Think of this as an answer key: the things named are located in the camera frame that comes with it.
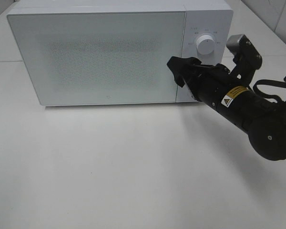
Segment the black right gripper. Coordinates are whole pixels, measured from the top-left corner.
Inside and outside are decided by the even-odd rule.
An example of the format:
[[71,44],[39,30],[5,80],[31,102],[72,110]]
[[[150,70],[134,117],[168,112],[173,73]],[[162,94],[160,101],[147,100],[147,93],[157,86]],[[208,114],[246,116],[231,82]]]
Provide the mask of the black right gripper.
[[222,65],[204,65],[195,58],[180,58],[172,56],[167,67],[174,76],[174,81],[181,88],[185,85],[192,97],[201,102],[201,93],[209,86],[218,84],[220,77],[226,78],[230,70]]

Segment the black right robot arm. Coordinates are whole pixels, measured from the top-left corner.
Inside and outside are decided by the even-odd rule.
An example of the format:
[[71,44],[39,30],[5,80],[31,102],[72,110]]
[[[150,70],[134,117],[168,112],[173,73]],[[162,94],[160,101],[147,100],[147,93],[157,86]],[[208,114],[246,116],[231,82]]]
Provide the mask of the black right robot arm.
[[176,84],[186,86],[192,97],[203,102],[248,135],[263,158],[286,159],[286,101],[251,90],[218,63],[205,65],[194,57],[171,57],[167,67]]

